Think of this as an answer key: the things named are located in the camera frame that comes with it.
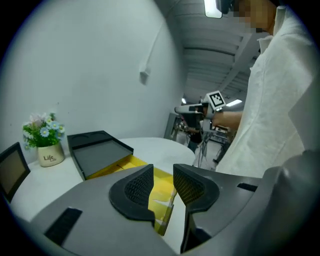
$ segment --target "ceiling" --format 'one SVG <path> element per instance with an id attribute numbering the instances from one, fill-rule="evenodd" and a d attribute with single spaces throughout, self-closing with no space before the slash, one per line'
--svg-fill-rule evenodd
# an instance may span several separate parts
<path id="1" fill-rule="evenodd" d="M 259 42 L 267 33 L 255 33 L 232 12 L 222 18 L 205 15 L 204 0 L 170 0 L 180 28 L 188 75 L 185 98 L 221 91 L 226 103 L 246 99 L 250 67 L 259 56 Z"/>

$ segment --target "round table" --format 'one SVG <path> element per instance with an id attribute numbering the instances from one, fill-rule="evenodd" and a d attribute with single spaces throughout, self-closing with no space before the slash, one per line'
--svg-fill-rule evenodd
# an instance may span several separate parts
<path id="1" fill-rule="evenodd" d="M 133 155 L 148 164 L 173 174 L 173 164 L 192 165 L 194 153 L 186 146 L 164 138 L 120 139 L 134 149 Z M 31 221 L 42 209 L 62 196 L 75 185 L 83 182 L 79 172 L 66 152 L 65 160 L 51 167 L 41 167 L 38 161 L 30 163 L 30 174 L 16 191 L 10 207 L 26 221 Z M 185 210 L 179 194 L 174 199 L 174 208 L 163 239 L 177 253 L 183 240 Z"/>

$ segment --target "black tray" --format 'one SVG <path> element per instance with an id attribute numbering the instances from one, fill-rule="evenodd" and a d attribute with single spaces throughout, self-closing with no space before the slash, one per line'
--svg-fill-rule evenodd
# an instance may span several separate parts
<path id="1" fill-rule="evenodd" d="M 134 153 L 104 130 L 68 135 L 71 157 L 83 180 Z"/>

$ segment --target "white shirt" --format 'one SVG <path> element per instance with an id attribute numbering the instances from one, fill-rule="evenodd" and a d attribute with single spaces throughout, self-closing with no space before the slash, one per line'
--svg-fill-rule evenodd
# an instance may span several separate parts
<path id="1" fill-rule="evenodd" d="M 273 36 L 259 39 L 240 126 L 218 164 L 220 173 L 261 178 L 304 147 L 288 112 L 319 70 L 319 53 L 306 28 L 284 6 L 276 11 Z"/>

